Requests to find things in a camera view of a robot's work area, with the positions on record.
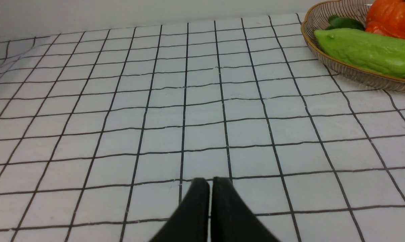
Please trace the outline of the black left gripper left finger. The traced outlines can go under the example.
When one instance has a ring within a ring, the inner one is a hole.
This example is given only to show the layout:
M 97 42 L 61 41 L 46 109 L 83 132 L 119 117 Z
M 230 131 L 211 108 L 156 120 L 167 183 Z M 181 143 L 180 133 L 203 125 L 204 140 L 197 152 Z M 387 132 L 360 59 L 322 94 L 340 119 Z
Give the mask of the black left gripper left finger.
M 186 196 L 151 242 L 206 242 L 208 240 L 209 184 L 192 180 Z

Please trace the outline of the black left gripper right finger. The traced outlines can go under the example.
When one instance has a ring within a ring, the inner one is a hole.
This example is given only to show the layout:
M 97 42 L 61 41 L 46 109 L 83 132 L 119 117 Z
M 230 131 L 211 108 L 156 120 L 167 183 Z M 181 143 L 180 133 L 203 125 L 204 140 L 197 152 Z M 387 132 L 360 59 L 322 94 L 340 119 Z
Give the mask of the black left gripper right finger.
M 211 207 L 212 242 L 278 242 L 251 212 L 232 182 L 214 177 Z

